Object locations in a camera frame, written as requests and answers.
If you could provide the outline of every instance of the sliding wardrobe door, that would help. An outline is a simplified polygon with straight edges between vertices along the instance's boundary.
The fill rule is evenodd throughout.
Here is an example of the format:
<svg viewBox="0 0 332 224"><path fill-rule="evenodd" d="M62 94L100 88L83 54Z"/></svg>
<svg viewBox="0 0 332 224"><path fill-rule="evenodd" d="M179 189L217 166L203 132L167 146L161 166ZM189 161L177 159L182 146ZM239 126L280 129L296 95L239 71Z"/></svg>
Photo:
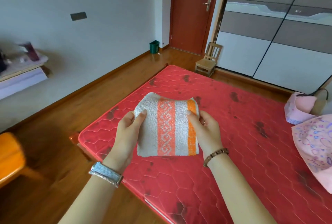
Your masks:
<svg viewBox="0 0 332 224"><path fill-rule="evenodd" d="M253 76L293 0L227 0L218 67Z"/></svg>
<svg viewBox="0 0 332 224"><path fill-rule="evenodd" d="M311 93L332 75L332 0L295 0L254 78Z"/></svg>

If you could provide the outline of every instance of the red mattress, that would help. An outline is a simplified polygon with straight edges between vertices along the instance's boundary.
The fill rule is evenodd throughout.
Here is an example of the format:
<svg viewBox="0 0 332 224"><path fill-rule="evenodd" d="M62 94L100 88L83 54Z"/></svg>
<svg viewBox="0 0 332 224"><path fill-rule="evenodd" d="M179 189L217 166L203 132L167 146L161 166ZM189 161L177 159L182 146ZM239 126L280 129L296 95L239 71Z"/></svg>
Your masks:
<svg viewBox="0 0 332 224"><path fill-rule="evenodd" d="M177 100L195 97L219 122L230 158L278 223L332 223L332 195L298 154L284 104L180 67L166 67L135 90L86 127L79 142L104 159L119 120L149 92ZM147 158L135 150L123 181L169 222L232 223L210 170L203 167L201 149L196 156Z"/></svg>

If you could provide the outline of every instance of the white towel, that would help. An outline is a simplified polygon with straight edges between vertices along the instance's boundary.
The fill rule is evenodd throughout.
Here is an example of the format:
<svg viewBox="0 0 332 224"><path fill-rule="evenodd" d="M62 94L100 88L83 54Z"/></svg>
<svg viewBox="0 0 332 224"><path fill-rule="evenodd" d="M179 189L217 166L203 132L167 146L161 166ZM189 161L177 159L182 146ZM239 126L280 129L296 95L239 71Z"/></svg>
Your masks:
<svg viewBox="0 0 332 224"><path fill-rule="evenodd" d="M195 130L186 116L187 110L199 117L196 101L172 100L148 93L135 108L135 118L144 109L147 116L140 131L137 155L188 156L198 154Z"/></svg>

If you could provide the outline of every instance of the silver watch band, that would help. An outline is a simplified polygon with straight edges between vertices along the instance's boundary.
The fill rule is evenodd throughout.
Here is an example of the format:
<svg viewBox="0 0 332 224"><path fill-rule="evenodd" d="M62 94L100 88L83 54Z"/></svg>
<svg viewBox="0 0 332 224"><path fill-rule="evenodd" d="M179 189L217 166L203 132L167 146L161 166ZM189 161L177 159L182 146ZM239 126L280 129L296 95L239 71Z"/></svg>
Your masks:
<svg viewBox="0 0 332 224"><path fill-rule="evenodd" d="M123 175L120 175L113 171L111 168L108 168L107 166L103 165L100 162L96 162L92 167L91 170L89 171L89 174L98 176L112 185L114 185L116 188L119 187Z"/></svg>

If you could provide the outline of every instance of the wooden floor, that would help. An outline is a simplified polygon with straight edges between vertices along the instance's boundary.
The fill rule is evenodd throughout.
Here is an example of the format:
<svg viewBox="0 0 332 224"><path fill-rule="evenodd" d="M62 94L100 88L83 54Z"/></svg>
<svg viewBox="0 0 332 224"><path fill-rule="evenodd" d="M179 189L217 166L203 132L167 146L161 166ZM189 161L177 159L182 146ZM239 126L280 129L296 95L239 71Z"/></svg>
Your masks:
<svg viewBox="0 0 332 224"><path fill-rule="evenodd" d="M57 223L89 179L92 165L68 140L159 71L165 63L193 71L201 56L167 49L146 55L83 93L15 130L28 165L54 180L40 184L19 177L0 189L0 223ZM215 80L285 102L287 96L216 73ZM103 223L164 223L124 186L116 191Z"/></svg>

